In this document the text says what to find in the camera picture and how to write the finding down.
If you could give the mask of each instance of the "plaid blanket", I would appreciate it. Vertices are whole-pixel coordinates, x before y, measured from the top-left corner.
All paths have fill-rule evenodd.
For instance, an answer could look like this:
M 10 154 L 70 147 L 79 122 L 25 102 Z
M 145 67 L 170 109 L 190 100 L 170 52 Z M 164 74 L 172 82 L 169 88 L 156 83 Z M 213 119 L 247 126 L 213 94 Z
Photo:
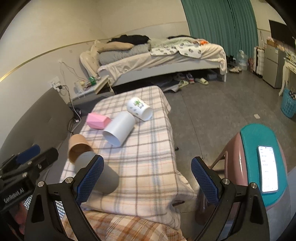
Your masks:
M 121 147 L 109 144 L 102 130 L 85 124 L 80 132 L 119 175 L 119 186 L 111 194 L 92 192 L 83 207 L 105 213 L 130 215 L 180 229 L 176 201 L 196 198 L 188 181 L 177 171 L 170 105 L 161 89 L 149 86 L 106 98 L 93 109 L 113 119 L 126 110 L 127 102 L 139 97 L 153 109 L 148 121 L 136 118 L 135 128 Z M 67 160 L 60 181 L 74 176 L 74 165 Z
M 134 216 L 86 211 L 85 216 L 97 235 L 104 241 L 186 241 L 181 230 Z M 63 225 L 68 238 L 77 240 L 69 221 Z

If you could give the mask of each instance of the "electrical outlet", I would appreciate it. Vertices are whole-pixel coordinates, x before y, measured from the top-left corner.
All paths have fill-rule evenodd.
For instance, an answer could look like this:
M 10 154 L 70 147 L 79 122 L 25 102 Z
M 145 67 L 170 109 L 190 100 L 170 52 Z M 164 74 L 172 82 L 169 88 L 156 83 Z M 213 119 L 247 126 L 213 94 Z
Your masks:
M 54 88 L 55 90 L 57 90 L 58 92 L 60 92 L 60 89 L 58 88 L 58 86 L 61 85 L 61 81 L 59 80 L 59 77 L 54 77 L 53 79 L 51 79 L 50 81 L 48 81 L 48 84 L 51 88 Z

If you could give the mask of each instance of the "blue gripper pad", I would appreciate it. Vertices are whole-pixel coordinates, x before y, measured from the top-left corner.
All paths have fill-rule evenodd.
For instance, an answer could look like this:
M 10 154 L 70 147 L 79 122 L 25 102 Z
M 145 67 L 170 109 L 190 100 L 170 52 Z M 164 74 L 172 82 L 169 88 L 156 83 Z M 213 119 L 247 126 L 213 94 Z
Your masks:
M 16 162 L 18 164 L 24 164 L 27 161 L 31 160 L 33 157 L 40 154 L 40 147 L 38 145 L 33 145 L 29 149 L 23 151 L 17 155 Z
M 77 186 L 76 202 L 79 206 L 89 198 L 89 195 L 102 174 L 103 169 L 104 159 L 100 156 Z
M 207 198 L 208 203 L 217 206 L 219 203 L 218 188 L 196 158 L 193 158 L 191 161 L 191 171 Z

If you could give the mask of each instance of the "stool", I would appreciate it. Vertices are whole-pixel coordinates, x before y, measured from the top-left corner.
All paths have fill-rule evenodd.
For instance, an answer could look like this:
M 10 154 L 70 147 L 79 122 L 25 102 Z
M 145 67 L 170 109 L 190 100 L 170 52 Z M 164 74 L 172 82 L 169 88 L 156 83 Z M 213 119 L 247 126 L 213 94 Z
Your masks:
M 258 146 L 272 146 L 276 158 L 279 189 L 273 193 L 262 193 L 266 210 L 270 209 L 281 199 L 287 187 L 287 164 L 282 147 L 274 132 L 260 124 L 250 124 L 237 133 L 225 146 L 210 169 L 220 161 L 224 162 L 224 175 L 236 185 L 248 186 L 255 182 L 261 189 L 260 165 L 257 155 Z M 213 205 L 208 205 L 202 193 L 199 194 L 199 207 L 196 221 L 204 225 L 214 210 Z

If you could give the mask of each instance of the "television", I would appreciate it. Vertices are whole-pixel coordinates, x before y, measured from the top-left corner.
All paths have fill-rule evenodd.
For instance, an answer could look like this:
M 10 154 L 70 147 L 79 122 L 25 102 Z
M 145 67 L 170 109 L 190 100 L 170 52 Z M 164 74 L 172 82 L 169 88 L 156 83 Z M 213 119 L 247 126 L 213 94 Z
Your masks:
M 295 48 L 295 40 L 288 26 L 269 20 L 271 37 Z

